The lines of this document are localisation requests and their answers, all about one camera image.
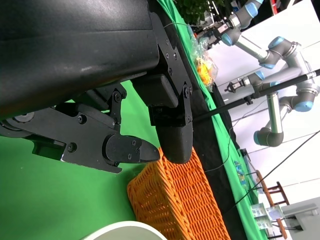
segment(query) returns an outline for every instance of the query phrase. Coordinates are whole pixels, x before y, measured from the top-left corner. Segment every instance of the orange object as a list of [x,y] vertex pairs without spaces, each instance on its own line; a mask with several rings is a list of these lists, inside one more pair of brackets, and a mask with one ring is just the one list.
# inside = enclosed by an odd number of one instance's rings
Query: orange object
[[127,186],[136,219],[168,240],[230,240],[222,215],[192,148],[186,164],[149,163]]

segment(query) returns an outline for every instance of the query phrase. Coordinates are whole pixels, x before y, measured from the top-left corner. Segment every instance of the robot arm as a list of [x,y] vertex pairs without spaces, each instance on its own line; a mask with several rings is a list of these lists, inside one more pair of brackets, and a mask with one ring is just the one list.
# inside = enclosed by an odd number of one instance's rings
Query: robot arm
[[[261,71],[250,74],[237,82],[230,83],[225,91],[235,93],[238,88],[252,85],[254,92],[259,93],[281,82],[312,72],[309,64],[302,55],[301,45],[290,42],[283,37],[276,37],[263,50],[249,39],[241,35],[241,29],[250,24],[252,18],[258,14],[262,1],[250,0],[240,11],[230,16],[228,23],[231,26],[222,34],[221,40],[228,46],[237,46],[259,62],[259,65],[273,69],[280,59],[287,63],[287,68],[264,78]],[[320,86],[315,84],[313,75],[308,80],[296,84],[296,96],[285,96],[279,99],[278,92],[268,94],[267,105],[270,121],[265,127],[254,133],[254,141],[258,145],[277,147],[283,139],[282,120],[292,110],[307,112],[312,109],[315,97],[320,92]]]
[[132,80],[164,155],[186,163],[189,62],[154,12],[147,0],[2,1],[0,135],[33,141],[34,154],[113,173],[119,162],[156,161],[155,146],[120,134],[120,82]]

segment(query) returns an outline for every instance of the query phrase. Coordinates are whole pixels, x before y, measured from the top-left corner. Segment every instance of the wooden stool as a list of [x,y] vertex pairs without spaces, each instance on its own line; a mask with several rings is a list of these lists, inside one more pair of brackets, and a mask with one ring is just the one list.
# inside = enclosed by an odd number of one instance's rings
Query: wooden stool
[[[267,188],[267,185],[266,185],[265,181],[263,180],[263,177],[262,177],[261,173],[258,170],[256,171],[256,175],[259,178],[259,181],[260,181],[260,183],[262,185],[263,191],[264,191],[264,193],[266,195],[266,198],[268,199],[268,202],[269,202],[271,207],[274,207],[275,205],[279,205],[279,204],[284,204],[284,203],[289,204],[289,201],[288,201],[287,196],[286,196],[286,194],[284,192],[284,189],[282,188],[282,186],[280,185],[280,183],[278,181],[276,182],[277,186],[273,186],[273,187]],[[282,196],[283,196],[284,201],[277,202],[275,204],[274,201],[272,200],[271,194],[276,194],[276,193],[281,193]],[[281,219],[277,219],[276,222],[278,223],[278,226],[280,228],[281,235],[271,236],[271,237],[268,237],[268,238],[269,239],[276,239],[276,238],[283,237],[284,239],[287,239],[288,235],[286,233],[284,225],[281,222]]]

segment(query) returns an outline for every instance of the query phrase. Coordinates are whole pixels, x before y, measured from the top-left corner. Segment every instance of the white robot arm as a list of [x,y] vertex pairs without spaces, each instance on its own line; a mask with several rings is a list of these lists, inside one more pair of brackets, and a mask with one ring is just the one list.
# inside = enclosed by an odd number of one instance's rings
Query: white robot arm
[[254,133],[254,141],[258,145],[277,147],[283,139],[282,120],[292,110],[298,112],[310,111],[315,97],[320,92],[320,86],[313,79],[312,69],[302,55],[302,47],[298,42],[290,42],[278,36],[271,41],[268,50],[263,50],[241,34],[241,29],[249,26],[251,20],[258,14],[263,0],[249,0],[238,12],[232,14],[221,40],[228,46],[237,46],[251,56],[255,57],[260,66],[273,69],[280,59],[287,63],[287,67],[268,77],[261,71],[245,76],[237,82],[230,82],[226,91],[235,93],[238,88],[252,85],[255,92],[267,89],[292,78],[310,74],[308,80],[296,84],[296,95],[285,96],[279,99],[278,92],[268,94],[267,104],[270,121],[265,127]]

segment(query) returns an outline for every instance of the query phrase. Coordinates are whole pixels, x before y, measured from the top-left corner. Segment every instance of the plastic bag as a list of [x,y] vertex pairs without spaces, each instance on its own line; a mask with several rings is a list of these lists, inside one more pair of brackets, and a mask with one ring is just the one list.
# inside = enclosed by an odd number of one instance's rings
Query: plastic bag
[[198,72],[203,84],[209,91],[218,74],[218,67],[209,56],[208,49],[209,38],[202,37],[199,42],[192,37],[191,59],[194,61],[196,71]]

